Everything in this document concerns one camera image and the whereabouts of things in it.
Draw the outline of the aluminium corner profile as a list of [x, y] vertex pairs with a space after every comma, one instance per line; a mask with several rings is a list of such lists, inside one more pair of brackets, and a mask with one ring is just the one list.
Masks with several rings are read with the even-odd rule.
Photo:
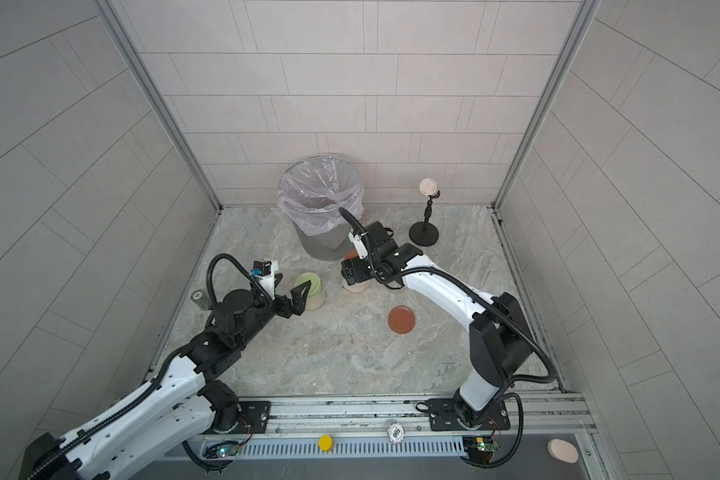
[[198, 180], [201, 189], [204, 191], [217, 214], [220, 214], [223, 209], [221, 203], [215, 195], [215, 192], [206, 175], [202, 171], [201, 166], [186, 141], [185, 136], [180, 131], [174, 115], [168, 108], [168, 104], [158, 91], [157, 85], [149, 74], [146, 64], [139, 55], [134, 43], [129, 38], [123, 23], [113, 7], [112, 2], [92, 0], [91, 3], [105, 30], [123, 58], [126, 66], [132, 73], [137, 85], [152, 107], [152, 110], [165, 133], [171, 140], [173, 146], [176, 148], [180, 157], [191, 170], [194, 177]]
[[510, 164], [507, 176], [499, 189], [496, 200], [492, 203], [492, 209], [495, 212], [498, 212], [508, 200], [510, 190], [519, 176], [523, 163], [529, 155], [531, 147], [552, 107], [557, 92], [562, 86], [565, 75], [569, 71], [587, 29], [593, 21], [598, 5], [599, 1], [597, 0], [585, 0], [581, 2], [576, 12], [538, 104]]

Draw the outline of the right circuit board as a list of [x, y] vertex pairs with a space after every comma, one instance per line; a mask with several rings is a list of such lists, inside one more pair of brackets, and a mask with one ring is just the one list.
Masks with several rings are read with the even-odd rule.
[[479, 468], [488, 468], [501, 448], [501, 441], [495, 437], [463, 437], [462, 444], [465, 456], [461, 460]]

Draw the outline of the aluminium rail frame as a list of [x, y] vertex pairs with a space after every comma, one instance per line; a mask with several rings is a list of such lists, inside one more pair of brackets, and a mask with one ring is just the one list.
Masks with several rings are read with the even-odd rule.
[[[511, 422], [509, 430], [441, 431], [430, 428], [429, 418], [415, 405], [430, 399], [421, 395], [366, 397], [260, 397], [242, 401], [269, 401], [270, 416], [263, 434], [195, 435], [157, 459], [180, 460], [181, 446], [188, 444], [202, 461], [219, 465], [228, 461], [204, 460], [209, 444], [236, 440], [244, 444], [231, 461], [276, 459], [366, 459], [395, 457], [464, 457], [462, 438], [495, 437], [500, 450], [492, 462], [508, 454], [517, 437], [534, 435], [553, 438], [568, 435], [579, 451], [578, 463], [592, 479], [612, 479], [614, 473], [601, 454], [600, 438], [587, 403], [579, 394], [555, 391], [525, 391], [521, 399], [503, 402]], [[405, 429], [402, 443], [388, 440], [388, 425], [398, 422]], [[318, 440], [330, 435], [334, 446], [321, 452]]]

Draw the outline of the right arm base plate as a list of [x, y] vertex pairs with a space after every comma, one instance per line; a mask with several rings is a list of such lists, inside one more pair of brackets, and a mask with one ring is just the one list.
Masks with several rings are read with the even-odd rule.
[[503, 401], [490, 402], [474, 412], [466, 403], [453, 398], [430, 398], [419, 401], [415, 409], [429, 418], [432, 431], [509, 430], [511, 422]]

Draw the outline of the clear plastic bin liner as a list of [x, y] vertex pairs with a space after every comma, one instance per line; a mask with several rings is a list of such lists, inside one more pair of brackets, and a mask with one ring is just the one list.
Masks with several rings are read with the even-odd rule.
[[339, 208], [356, 218], [364, 212], [365, 193], [359, 170], [343, 157], [320, 155], [301, 160], [281, 175], [278, 207], [307, 236], [347, 225]]

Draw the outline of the metal mesh waste bin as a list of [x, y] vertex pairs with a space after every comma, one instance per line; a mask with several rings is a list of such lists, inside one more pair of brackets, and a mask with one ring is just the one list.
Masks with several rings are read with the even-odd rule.
[[347, 222], [347, 225], [339, 226], [328, 233], [314, 237], [305, 235], [299, 228], [298, 234], [309, 255], [318, 260], [337, 260], [350, 250], [349, 229], [350, 225]]

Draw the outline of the circuit board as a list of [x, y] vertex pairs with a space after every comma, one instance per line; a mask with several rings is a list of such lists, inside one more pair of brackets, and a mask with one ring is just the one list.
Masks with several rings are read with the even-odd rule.
[[209, 444], [203, 452], [204, 460], [231, 461], [236, 457], [244, 444], [236, 440]]
[[501, 441], [495, 437], [463, 437], [462, 444], [465, 456], [461, 460], [479, 468], [488, 468], [501, 448]]

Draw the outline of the black microphone stand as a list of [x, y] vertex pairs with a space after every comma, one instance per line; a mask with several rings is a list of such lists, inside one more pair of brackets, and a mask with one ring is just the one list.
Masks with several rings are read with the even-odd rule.
[[414, 223], [409, 229], [409, 239], [418, 246], [429, 247], [439, 240], [439, 231], [430, 222], [433, 213], [432, 196], [429, 197], [424, 210], [424, 220]]

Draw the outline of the red jar lid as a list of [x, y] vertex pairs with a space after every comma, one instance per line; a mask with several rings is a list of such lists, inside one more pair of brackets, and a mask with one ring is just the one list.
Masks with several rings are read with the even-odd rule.
[[394, 307], [388, 315], [389, 328], [400, 335], [410, 333], [416, 325], [416, 317], [414, 312], [406, 306]]

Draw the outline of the pink round pad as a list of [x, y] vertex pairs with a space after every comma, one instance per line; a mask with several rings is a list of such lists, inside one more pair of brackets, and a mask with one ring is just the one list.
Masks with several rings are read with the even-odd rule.
[[566, 464], [576, 464], [580, 458], [579, 451], [571, 442], [562, 439], [552, 439], [547, 443], [549, 455]]

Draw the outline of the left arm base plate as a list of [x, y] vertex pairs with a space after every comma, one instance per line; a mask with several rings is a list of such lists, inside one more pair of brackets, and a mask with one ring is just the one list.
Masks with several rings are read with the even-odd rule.
[[269, 401], [242, 401], [215, 414], [208, 432], [218, 435], [263, 434], [270, 416]]

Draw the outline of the small green can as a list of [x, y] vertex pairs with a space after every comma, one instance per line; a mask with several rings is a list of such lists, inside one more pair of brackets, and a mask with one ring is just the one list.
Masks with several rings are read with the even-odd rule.
[[200, 310], [210, 311], [212, 309], [212, 302], [205, 290], [195, 290], [190, 298]]

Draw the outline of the aluminium corner profile left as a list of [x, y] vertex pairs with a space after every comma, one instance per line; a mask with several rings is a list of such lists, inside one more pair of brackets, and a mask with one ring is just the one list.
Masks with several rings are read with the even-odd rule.
[[204, 191], [217, 214], [220, 214], [223, 209], [221, 203], [215, 195], [215, 192], [206, 175], [202, 171], [201, 166], [186, 141], [185, 136], [180, 131], [174, 115], [168, 108], [168, 104], [158, 91], [157, 85], [149, 74], [146, 64], [139, 55], [134, 43], [129, 38], [123, 23], [113, 7], [112, 2], [92, 0], [91, 3], [105, 30], [123, 58], [126, 66], [132, 73], [137, 85], [152, 107], [152, 110], [165, 133], [171, 140], [173, 146], [176, 148], [180, 157], [191, 170], [194, 177], [198, 180], [201, 189]]

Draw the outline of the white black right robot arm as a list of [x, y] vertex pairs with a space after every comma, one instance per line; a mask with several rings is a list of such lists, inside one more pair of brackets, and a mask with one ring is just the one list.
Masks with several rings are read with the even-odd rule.
[[375, 280], [389, 288], [408, 288], [448, 313], [466, 331], [472, 365], [455, 394], [454, 414], [468, 428], [480, 426], [486, 409], [510, 388], [511, 378], [531, 356], [529, 334], [517, 300], [476, 290], [441, 270], [418, 247], [397, 245], [379, 222], [363, 226], [355, 218], [349, 239], [358, 256], [342, 262], [349, 285]]

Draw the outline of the green lidded rice jar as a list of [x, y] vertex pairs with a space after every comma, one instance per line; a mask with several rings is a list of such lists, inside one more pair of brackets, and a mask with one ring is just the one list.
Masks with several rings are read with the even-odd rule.
[[324, 291], [321, 278], [314, 272], [304, 272], [296, 278], [294, 286], [299, 287], [303, 283], [309, 284], [305, 310], [314, 311], [319, 309], [325, 303], [326, 299], [326, 293]]

